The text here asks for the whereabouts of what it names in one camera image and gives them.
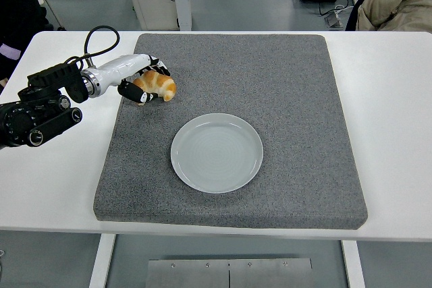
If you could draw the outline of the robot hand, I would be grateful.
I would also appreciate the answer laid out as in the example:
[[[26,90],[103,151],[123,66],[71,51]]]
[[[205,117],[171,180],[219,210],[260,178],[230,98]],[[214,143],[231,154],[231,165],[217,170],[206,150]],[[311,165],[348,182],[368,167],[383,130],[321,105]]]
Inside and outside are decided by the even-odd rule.
[[[154,98],[170,101],[176,94],[176,84],[165,64],[146,54],[124,55],[96,69],[90,69],[88,79],[92,98],[101,96],[110,86],[125,98],[143,105]]]

